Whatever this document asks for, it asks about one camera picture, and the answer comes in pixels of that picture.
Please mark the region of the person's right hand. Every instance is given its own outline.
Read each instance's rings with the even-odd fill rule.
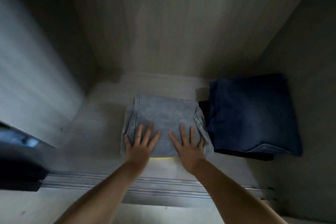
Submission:
[[[183,167],[191,174],[200,160],[206,160],[203,153],[204,138],[201,138],[198,145],[195,142],[195,129],[190,127],[190,140],[187,137],[186,130],[183,125],[180,125],[182,143],[181,145],[174,133],[169,131],[168,134],[172,140],[182,162]]]

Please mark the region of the hand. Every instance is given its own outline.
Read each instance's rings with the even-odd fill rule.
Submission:
[[[133,146],[129,142],[128,137],[124,136],[124,141],[126,144],[126,163],[131,164],[132,167],[136,169],[139,175],[145,169],[149,160],[149,156],[160,137],[160,131],[157,131],[152,140],[148,143],[149,137],[153,129],[153,124],[150,124],[141,141],[142,128],[143,126],[140,124],[136,132],[135,142]]]
[[[197,146],[195,142],[195,129],[193,126],[190,127],[190,141],[183,125],[180,125],[180,132],[183,145],[179,143],[173,132],[169,131],[168,133],[180,156],[183,167],[189,173],[193,174],[193,170],[198,162],[200,160],[206,160],[203,153],[204,138],[201,138]]]

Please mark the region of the folded clothing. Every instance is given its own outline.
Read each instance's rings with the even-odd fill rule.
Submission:
[[[161,131],[161,136],[150,155],[152,158],[179,156],[168,135],[168,131],[172,131],[182,144],[179,131],[180,124],[185,126],[188,138],[190,136],[190,126],[193,126],[195,128],[196,143],[199,143],[201,137],[205,140],[204,154],[207,156],[213,153],[213,146],[206,132],[204,115],[202,110],[198,107],[197,102],[137,95],[134,99],[134,104],[127,107],[125,113],[120,147],[122,156],[126,153],[124,135],[128,136],[133,145],[138,125],[142,124],[144,127],[141,135],[142,138],[150,123],[153,124],[151,137],[153,137],[157,130]]]
[[[211,82],[207,117],[215,151],[302,154],[283,74]]]

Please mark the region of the person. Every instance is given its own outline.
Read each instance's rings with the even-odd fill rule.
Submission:
[[[153,125],[149,125],[143,139],[143,126],[137,128],[134,145],[127,137],[126,161],[100,184],[75,201],[55,224],[111,223],[114,213],[127,189],[145,169],[160,131],[150,140]],[[225,224],[283,224],[286,223],[262,200],[248,193],[234,180],[208,162],[203,154],[204,139],[195,143],[195,129],[190,127],[190,138],[184,126],[180,126],[182,144],[169,131],[183,167],[204,186],[214,201]]]

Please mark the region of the folded gray jeans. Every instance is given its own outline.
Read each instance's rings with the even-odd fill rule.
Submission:
[[[204,138],[204,154],[209,156],[213,153],[213,146],[208,133],[206,132],[205,119],[198,103],[190,100],[173,99],[165,97],[147,97],[137,95],[134,104],[127,107],[125,113],[124,127],[121,134],[120,153],[126,154],[124,136],[127,135],[133,145],[137,127],[143,125],[141,138],[144,136],[148,125],[153,124],[151,138],[157,130],[161,131],[161,136],[154,147],[151,158],[178,157],[168,131],[172,131],[182,144],[179,125],[186,128],[189,138],[190,126],[195,128],[195,141],[199,143],[201,137]]]

